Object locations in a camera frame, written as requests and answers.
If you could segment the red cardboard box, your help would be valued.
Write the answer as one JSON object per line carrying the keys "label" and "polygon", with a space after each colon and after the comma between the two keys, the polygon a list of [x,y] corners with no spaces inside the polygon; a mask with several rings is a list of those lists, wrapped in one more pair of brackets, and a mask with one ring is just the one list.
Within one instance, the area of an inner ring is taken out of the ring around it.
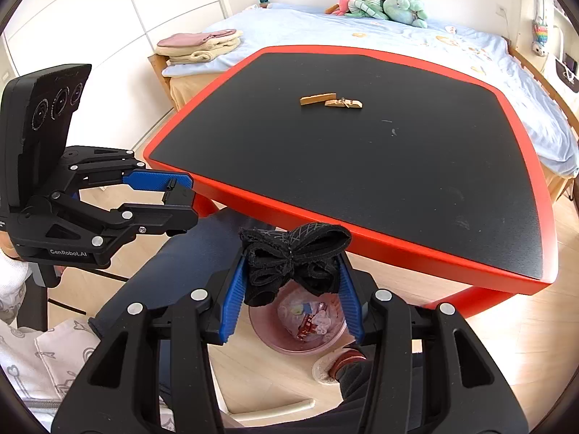
{"label": "red cardboard box", "polygon": [[301,323],[298,325],[296,338],[300,341],[305,341],[317,334],[317,325],[313,322],[313,314],[303,314]]}

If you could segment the black mesh cloth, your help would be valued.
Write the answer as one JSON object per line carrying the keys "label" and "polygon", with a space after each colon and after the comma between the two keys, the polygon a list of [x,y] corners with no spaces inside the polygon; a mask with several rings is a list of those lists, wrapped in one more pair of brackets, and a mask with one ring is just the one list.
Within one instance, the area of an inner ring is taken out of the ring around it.
{"label": "black mesh cloth", "polygon": [[316,297],[339,292],[339,256],[351,242],[345,227],[310,222],[289,231],[244,229],[240,241],[245,257],[247,306],[273,303],[291,280]]}

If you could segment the long wooden clothespin piece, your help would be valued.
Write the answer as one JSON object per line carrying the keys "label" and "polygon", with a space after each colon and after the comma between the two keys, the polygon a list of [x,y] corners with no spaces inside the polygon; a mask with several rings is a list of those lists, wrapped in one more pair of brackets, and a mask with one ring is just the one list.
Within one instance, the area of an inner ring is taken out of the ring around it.
{"label": "long wooden clothespin piece", "polygon": [[320,93],[301,97],[299,99],[299,104],[301,106],[307,106],[312,104],[326,103],[327,101],[334,101],[335,99],[337,99],[337,94],[335,94],[335,92]]}

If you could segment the wooden clothespin piece with spring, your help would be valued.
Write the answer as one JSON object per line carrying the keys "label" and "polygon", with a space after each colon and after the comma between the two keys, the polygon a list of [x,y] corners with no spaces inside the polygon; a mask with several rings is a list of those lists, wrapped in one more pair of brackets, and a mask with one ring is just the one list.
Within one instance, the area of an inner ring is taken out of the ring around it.
{"label": "wooden clothespin piece with spring", "polygon": [[327,100],[324,103],[325,107],[330,108],[346,108],[346,109],[362,109],[363,104],[359,100],[351,100],[346,98]]}

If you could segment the pink trash bin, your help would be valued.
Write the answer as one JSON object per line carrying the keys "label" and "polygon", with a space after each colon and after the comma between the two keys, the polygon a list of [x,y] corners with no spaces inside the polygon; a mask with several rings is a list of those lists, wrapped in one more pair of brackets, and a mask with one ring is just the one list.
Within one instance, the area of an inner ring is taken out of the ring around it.
{"label": "pink trash bin", "polygon": [[[317,334],[305,341],[296,338],[303,314],[313,314]],[[346,333],[346,322],[337,294],[319,297],[290,281],[274,302],[249,307],[248,315],[257,337],[268,347],[285,355],[305,356],[325,352]]]}

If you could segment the person's leg in dark trousers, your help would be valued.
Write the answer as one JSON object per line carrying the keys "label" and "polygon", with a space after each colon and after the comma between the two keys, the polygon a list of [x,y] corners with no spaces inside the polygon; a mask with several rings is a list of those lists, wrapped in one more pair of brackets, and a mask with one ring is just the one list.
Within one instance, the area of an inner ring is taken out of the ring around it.
{"label": "person's leg in dark trousers", "polygon": [[132,303],[149,309],[175,304],[187,292],[204,287],[213,273],[230,268],[240,248],[240,231],[273,228],[230,208],[202,218],[185,234],[170,238],[90,318],[91,329],[98,337],[104,337]]}

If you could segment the foot in slipper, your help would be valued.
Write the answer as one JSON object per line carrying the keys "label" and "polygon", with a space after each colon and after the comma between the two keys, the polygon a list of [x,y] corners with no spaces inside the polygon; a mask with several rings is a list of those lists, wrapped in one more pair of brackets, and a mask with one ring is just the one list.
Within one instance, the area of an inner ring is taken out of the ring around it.
{"label": "foot in slipper", "polygon": [[341,369],[350,363],[364,362],[365,360],[366,357],[362,351],[345,346],[318,358],[312,365],[311,374],[319,384],[335,385],[338,383],[337,375]]}

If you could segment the folded beige towels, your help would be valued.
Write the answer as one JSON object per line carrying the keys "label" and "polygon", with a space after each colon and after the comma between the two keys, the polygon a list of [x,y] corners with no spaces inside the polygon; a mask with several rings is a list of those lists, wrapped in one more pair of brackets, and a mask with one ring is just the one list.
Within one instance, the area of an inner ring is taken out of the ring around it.
{"label": "folded beige towels", "polygon": [[236,29],[176,33],[160,40],[155,53],[168,57],[170,65],[205,63],[235,50],[241,43],[240,36]]}

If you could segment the red and black table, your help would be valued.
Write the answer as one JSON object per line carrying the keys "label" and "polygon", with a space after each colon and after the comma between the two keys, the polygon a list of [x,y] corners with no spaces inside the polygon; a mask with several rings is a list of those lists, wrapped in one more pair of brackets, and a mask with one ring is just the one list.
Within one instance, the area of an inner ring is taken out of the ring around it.
{"label": "red and black table", "polygon": [[[301,106],[335,92],[362,109]],[[203,88],[149,141],[152,167],[281,228],[348,228],[354,254],[461,282],[471,316],[558,273],[542,166],[503,94],[441,69],[337,47],[262,49]]]}

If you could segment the white wardrobe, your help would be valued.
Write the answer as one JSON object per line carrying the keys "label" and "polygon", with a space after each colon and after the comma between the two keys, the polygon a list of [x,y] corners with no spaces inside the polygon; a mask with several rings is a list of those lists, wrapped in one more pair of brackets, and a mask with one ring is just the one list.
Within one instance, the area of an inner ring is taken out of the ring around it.
{"label": "white wardrobe", "polygon": [[92,66],[69,144],[131,148],[172,109],[148,61],[156,43],[223,17],[220,0],[22,0],[3,38],[19,75]]}

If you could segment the bed with blue sheet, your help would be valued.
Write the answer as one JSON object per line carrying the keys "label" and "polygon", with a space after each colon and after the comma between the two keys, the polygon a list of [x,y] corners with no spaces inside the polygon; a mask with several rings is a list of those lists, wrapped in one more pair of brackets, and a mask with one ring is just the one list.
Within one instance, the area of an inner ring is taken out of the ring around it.
{"label": "bed with blue sheet", "polygon": [[249,7],[207,26],[240,32],[240,45],[210,62],[176,65],[155,54],[150,62],[177,108],[203,86],[254,53],[278,46],[337,47],[420,69],[441,69],[480,81],[506,97],[525,127],[557,199],[578,177],[578,120],[547,80],[506,40],[465,26],[430,22],[426,29],[398,22],[327,15],[275,3]]}

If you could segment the green plush toy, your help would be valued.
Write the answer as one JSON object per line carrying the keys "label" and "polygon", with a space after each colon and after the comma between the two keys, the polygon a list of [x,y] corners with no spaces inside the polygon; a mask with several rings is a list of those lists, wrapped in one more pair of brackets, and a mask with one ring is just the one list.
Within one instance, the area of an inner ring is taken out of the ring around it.
{"label": "green plush toy", "polygon": [[349,0],[346,16],[428,27],[427,15],[418,0]]}

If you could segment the white chair with bag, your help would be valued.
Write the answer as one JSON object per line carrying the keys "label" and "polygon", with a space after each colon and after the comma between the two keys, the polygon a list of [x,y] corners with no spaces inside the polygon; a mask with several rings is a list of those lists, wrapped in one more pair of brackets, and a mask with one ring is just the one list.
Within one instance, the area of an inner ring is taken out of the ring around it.
{"label": "white chair with bag", "polygon": [[578,61],[567,54],[550,53],[544,67],[547,80],[568,102],[578,102]]}

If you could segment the rainbow plush toy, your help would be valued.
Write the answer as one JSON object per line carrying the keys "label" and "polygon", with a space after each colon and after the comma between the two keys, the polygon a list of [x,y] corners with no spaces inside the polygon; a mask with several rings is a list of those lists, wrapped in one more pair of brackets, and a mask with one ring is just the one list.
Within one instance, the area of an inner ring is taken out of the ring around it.
{"label": "rainbow plush toy", "polygon": [[548,26],[542,20],[535,20],[532,24],[533,42],[532,50],[539,57],[547,56],[547,43],[549,40]]}

